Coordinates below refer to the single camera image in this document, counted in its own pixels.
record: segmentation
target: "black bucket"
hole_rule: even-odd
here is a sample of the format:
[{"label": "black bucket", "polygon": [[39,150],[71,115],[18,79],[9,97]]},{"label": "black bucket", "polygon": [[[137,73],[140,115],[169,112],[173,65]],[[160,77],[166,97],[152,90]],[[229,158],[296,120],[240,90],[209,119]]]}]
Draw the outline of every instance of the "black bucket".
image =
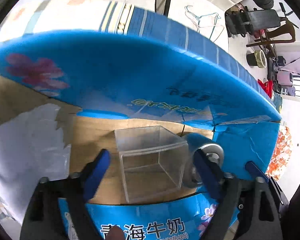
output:
[{"label": "black bucket", "polygon": [[254,53],[247,54],[246,58],[249,66],[258,66],[256,56],[254,55]]}]

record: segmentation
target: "orange floral fabric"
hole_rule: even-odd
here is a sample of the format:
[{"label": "orange floral fabric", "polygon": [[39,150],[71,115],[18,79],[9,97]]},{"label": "orange floral fabric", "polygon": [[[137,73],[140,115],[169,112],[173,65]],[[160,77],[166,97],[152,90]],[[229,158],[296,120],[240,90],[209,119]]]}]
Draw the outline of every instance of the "orange floral fabric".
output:
[{"label": "orange floral fabric", "polygon": [[290,130],[286,126],[279,129],[278,139],[271,161],[266,171],[266,175],[273,177],[275,180],[280,179],[288,165],[292,152],[292,141]]}]

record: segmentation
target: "pink flower print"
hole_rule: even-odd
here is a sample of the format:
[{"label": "pink flower print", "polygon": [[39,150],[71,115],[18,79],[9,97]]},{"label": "pink flower print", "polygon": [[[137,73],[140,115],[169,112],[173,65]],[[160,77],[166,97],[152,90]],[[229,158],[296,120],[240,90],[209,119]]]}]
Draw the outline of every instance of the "pink flower print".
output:
[{"label": "pink flower print", "polygon": [[210,222],[213,217],[214,212],[216,211],[217,205],[211,204],[210,208],[205,208],[204,215],[201,217],[201,220]]},{"label": "pink flower print", "polygon": [[7,67],[8,73],[22,77],[22,82],[34,86],[35,90],[60,90],[69,87],[67,83],[56,79],[64,73],[51,59],[39,58],[33,62],[25,55],[11,53],[6,60],[11,65]]},{"label": "pink flower print", "polygon": [[199,236],[201,237],[202,234],[206,231],[207,227],[208,227],[209,222],[202,222],[197,229],[200,231]]}]

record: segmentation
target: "red cloth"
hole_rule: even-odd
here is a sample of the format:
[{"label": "red cloth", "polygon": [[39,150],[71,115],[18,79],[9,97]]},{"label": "red cloth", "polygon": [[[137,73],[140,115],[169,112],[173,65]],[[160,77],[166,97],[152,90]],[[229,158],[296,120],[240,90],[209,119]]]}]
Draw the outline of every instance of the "red cloth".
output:
[{"label": "red cloth", "polygon": [[258,30],[258,31],[254,31],[253,32],[253,36],[256,38],[256,39],[260,39],[260,33],[261,35],[265,33],[265,30]]},{"label": "red cloth", "polygon": [[266,92],[266,94],[271,98],[272,97],[272,88],[273,88],[272,80],[269,80],[263,84],[263,82],[260,79],[258,79],[258,84],[262,87],[262,89]]}]

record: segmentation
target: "wheel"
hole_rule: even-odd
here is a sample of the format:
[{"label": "wheel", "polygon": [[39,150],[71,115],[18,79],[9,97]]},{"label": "wheel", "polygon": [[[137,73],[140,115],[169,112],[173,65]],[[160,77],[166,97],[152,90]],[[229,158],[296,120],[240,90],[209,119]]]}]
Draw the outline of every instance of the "wheel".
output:
[{"label": "wheel", "polygon": [[[222,167],[224,160],[224,152],[218,144],[206,144],[201,147],[201,150],[206,154],[209,161],[214,162]],[[197,188],[202,185],[202,180],[193,164],[193,158],[190,158],[183,172],[182,184],[188,188]]]},{"label": "wheel", "polygon": [[277,93],[281,93],[281,89],[282,89],[281,85],[278,84],[278,85],[277,85]]}]

